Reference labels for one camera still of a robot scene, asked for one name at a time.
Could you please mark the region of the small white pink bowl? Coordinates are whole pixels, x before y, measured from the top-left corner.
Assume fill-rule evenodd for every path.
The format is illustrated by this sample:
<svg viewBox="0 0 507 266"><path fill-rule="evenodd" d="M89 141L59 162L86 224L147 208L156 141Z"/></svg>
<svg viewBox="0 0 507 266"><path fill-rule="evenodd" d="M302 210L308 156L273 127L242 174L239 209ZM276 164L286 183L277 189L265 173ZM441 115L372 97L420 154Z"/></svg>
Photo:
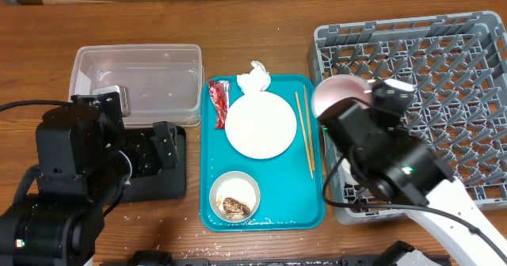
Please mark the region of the small white pink bowl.
<svg viewBox="0 0 507 266"><path fill-rule="evenodd" d="M319 118L326 110L338 102L359 98L370 104L372 87L362 78L349 74L339 74L320 82L311 97L311 110Z"/></svg>

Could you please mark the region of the large white plate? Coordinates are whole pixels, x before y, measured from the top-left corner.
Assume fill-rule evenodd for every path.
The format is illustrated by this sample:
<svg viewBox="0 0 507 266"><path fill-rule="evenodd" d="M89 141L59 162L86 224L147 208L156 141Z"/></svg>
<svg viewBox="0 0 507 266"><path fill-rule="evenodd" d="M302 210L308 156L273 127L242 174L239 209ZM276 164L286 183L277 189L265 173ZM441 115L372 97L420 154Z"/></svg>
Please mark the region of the large white plate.
<svg viewBox="0 0 507 266"><path fill-rule="evenodd" d="M297 132L291 105L270 92L248 93L230 107L225 122L229 143L253 159L274 158L290 147Z"/></svg>

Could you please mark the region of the white paper cup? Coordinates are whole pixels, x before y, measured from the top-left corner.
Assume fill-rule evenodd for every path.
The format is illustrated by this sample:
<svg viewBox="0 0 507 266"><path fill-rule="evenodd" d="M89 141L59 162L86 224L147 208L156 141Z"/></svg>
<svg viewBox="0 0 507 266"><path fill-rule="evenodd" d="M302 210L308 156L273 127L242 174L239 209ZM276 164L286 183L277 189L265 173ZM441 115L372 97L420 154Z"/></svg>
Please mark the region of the white paper cup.
<svg viewBox="0 0 507 266"><path fill-rule="evenodd" d="M346 184L350 184L352 186L359 184L356 181L356 179L353 177L352 172L351 172L351 165L346 158L344 158L341 161L340 168L341 168L341 173L342 173L342 176L344 177L344 181Z"/></svg>

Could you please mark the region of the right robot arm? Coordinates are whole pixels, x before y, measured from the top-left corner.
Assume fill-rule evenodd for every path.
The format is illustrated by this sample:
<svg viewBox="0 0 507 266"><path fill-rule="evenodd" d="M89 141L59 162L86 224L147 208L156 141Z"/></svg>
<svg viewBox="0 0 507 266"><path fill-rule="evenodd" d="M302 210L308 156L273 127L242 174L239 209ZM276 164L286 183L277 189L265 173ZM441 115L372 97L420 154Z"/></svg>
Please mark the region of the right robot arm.
<svg viewBox="0 0 507 266"><path fill-rule="evenodd" d="M461 265L504 265L506 240L478 209L443 159L402 126L401 105L357 97L314 115L376 202L402 210Z"/></svg>

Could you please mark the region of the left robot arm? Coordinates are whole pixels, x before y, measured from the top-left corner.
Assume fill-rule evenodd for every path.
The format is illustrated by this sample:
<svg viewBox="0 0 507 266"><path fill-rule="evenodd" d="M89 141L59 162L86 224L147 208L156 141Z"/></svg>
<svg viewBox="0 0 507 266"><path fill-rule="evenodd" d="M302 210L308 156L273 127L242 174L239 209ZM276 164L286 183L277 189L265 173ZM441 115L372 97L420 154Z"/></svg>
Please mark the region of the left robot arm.
<svg viewBox="0 0 507 266"><path fill-rule="evenodd" d="M185 163L185 130L161 121L127 129L126 94L74 95L49 101L36 128L38 164L23 175L1 216L3 265L91 265L106 216L132 179L153 178Z"/></svg>

